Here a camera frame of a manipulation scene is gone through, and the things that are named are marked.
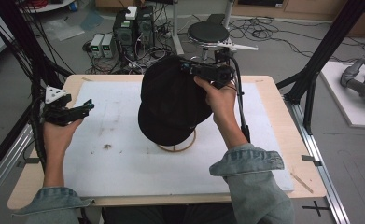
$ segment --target person's right hand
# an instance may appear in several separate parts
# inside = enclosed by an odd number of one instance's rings
[[[214,112],[215,123],[219,123],[224,119],[234,118],[236,90],[233,84],[229,82],[226,86],[218,90],[208,83],[208,81],[200,77],[194,77],[194,81],[207,92],[206,102]]]
[[[218,90],[199,77],[194,77],[194,81],[207,92],[206,102],[214,112],[214,122],[222,134],[226,147],[231,149],[247,143],[234,116],[234,102],[237,94],[234,85],[228,83],[227,86]]]
[[[83,119],[76,120],[64,127],[45,122],[43,137],[47,156],[62,156],[71,144],[72,136]]]

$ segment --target wooden table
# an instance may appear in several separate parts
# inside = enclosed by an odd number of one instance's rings
[[[81,85],[86,81],[141,81],[142,75],[73,75],[69,77],[64,89],[72,95],[68,107],[73,107]],[[243,82],[255,83],[261,100],[274,128],[274,135],[281,148],[283,158],[291,172],[295,190],[288,192],[290,198],[325,197],[326,189],[312,162],[303,161],[302,155],[308,155],[301,136],[288,113],[283,99],[271,77],[243,76]],[[42,187],[43,172],[40,164],[26,164],[21,177],[13,190],[7,206],[19,209],[27,205]],[[97,197],[94,206],[168,204],[168,203],[213,203],[229,202],[229,194],[170,195],[145,197]]]

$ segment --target finger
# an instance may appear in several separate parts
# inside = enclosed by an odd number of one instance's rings
[[[199,85],[201,88],[203,88],[207,93],[217,90],[214,86],[212,86],[211,84],[209,84],[207,81],[205,81],[200,77],[195,76],[194,82],[196,82],[196,84]]]
[[[83,122],[83,119],[75,120],[74,122],[67,125],[69,129],[75,130],[81,123]]]

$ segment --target black clamp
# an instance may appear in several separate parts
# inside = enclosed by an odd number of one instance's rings
[[[66,126],[75,120],[89,116],[89,111],[94,108],[90,99],[83,106],[68,109],[66,104],[71,100],[71,94],[67,94],[66,91],[47,87],[46,104],[42,117],[46,122]]]
[[[314,166],[322,166],[322,161],[316,161],[316,159],[312,156],[302,155],[302,160],[312,161]]]
[[[221,89],[234,79],[235,70],[228,65],[196,63],[194,61],[182,60],[181,70],[198,76],[204,80],[213,82],[217,89]]]

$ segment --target denim sleeve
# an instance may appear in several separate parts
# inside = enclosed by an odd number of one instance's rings
[[[29,216],[26,223],[78,223],[76,208],[86,207],[93,200],[80,200],[77,193],[64,187],[40,189],[30,204],[13,213]]]
[[[279,154],[249,143],[231,148],[210,167],[211,175],[228,183],[238,223],[294,223],[291,200],[275,183],[275,169],[284,169]]]

